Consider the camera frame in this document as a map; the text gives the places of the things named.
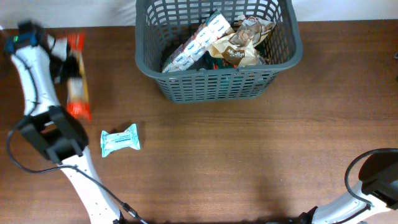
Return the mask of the orange spaghetti pasta package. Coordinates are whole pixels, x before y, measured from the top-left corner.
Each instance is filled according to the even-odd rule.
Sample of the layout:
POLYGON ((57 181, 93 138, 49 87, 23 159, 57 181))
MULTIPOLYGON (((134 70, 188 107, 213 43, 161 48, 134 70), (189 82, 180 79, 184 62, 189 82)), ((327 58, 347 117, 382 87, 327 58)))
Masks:
POLYGON ((67 42, 71 47, 69 56, 72 58, 72 65, 76 65, 75 72, 67 80, 67 111, 76 119, 83 118, 91 121, 88 85, 82 56, 85 34, 68 34, 67 42))

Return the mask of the mint green snack wrapper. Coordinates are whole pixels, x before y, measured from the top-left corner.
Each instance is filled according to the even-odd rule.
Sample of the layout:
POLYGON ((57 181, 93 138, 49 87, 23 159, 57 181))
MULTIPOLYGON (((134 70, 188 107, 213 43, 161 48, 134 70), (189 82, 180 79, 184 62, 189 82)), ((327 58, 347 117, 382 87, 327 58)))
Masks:
POLYGON ((121 133, 110 134, 106 131, 102 131, 100 144, 104 151, 118 150, 125 147, 140 150, 141 145, 137 133, 137 125, 132 124, 121 133))

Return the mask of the Kleenex tissue multipack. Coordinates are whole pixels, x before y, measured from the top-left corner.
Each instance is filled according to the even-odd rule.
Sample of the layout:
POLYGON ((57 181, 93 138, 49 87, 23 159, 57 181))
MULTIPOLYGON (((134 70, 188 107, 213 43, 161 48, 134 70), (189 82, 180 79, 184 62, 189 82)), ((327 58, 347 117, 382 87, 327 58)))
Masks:
POLYGON ((188 70, 204 56, 207 47, 232 31, 224 15, 216 10, 184 44, 181 44, 168 57, 162 66, 162 73, 188 70))

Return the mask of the beige brown snack pouch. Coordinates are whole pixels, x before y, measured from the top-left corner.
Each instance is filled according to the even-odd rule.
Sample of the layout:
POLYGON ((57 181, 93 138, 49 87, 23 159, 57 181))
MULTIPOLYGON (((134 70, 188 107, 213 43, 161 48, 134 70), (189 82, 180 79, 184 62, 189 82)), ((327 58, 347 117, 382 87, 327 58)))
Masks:
POLYGON ((256 48, 271 33, 275 23, 260 17, 240 15, 238 25, 235 35, 229 41, 241 46, 248 45, 251 41, 253 47, 256 48))
POLYGON ((229 40, 234 35, 235 33, 232 33, 214 41, 206 48, 206 50, 213 58, 223 58, 223 52, 227 49, 227 47, 232 46, 229 40))

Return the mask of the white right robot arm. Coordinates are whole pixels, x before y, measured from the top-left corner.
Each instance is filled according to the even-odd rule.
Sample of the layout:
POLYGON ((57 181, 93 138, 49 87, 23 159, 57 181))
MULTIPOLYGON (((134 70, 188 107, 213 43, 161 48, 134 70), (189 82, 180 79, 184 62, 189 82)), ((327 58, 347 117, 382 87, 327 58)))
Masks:
POLYGON ((360 154, 345 171, 346 193, 321 207, 303 212, 293 223, 361 223, 365 219, 397 210, 397 149, 380 148, 360 154), (349 184, 352 168, 361 160, 358 182, 349 184))

